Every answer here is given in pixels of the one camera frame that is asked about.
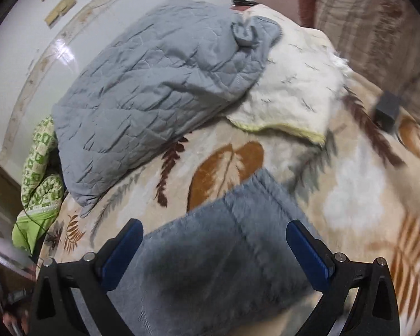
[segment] green checkered cloth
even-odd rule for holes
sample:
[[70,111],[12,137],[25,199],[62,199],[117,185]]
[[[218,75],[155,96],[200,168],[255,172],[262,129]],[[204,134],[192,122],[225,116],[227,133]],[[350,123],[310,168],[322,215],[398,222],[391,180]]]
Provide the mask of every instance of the green checkered cloth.
[[23,166],[20,198],[24,210],[12,230],[14,246],[31,254],[36,241],[58,217],[64,186],[58,174],[45,175],[50,151],[58,145],[51,116],[43,119],[34,130],[29,156]]

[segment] white towel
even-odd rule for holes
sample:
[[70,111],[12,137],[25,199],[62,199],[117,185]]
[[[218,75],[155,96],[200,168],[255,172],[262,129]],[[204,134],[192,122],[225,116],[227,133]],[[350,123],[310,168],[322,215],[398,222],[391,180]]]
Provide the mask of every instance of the white towel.
[[243,130],[276,128],[324,144],[332,106],[352,70],[323,32],[302,28],[264,5],[243,14],[276,21],[282,37],[270,50],[262,77],[226,112],[227,119]]

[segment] silver bolt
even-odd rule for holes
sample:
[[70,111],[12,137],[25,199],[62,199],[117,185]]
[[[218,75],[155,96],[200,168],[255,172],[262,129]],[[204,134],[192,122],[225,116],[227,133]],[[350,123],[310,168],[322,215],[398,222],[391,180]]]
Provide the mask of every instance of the silver bolt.
[[347,257],[345,256],[345,254],[336,253],[335,254],[335,259],[339,262],[345,262],[347,260]]
[[91,262],[93,259],[95,259],[95,253],[93,252],[86,253],[86,255],[84,255],[82,258],[87,262]]
[[381,257],[377,258],[377,263],[379,265],[381,265],[382,267],[388,264],[387,261],[386,261],[386,259],[381,258]]
[[54,262],[54,259],[53,258],[46,258],[43,261],[43,266],[44,267],[49,267],[53,262]]

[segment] yellow cloth edge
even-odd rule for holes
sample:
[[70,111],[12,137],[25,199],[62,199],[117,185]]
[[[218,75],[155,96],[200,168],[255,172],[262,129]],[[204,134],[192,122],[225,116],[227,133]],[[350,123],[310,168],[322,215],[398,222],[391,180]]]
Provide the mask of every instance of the yellow cloth edge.
[[230,119],[229,121],[232,124],[234,124],[234,126],[236,126],[237,128],[240,128],[245,131],[258,132],[263,129],[278,129],[296,137],[304,137],[314,144],[318,144],[321,146],[325,144],[325,135],[306,129],[300,129],[288,123],[268,123],[264,125],[250,125],[247,123],[241,123]]

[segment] gray pillowcase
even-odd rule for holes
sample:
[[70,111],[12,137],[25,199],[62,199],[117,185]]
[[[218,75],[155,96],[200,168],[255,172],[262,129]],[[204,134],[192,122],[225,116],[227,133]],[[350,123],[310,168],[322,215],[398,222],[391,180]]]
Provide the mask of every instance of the gray pillowcase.
[[[108,293],[136,336],[225,335],[311,291],[285,230],[305,214],[266,169],[224,197],[146,235]],[[78,308],[99,335],[84,301]]]

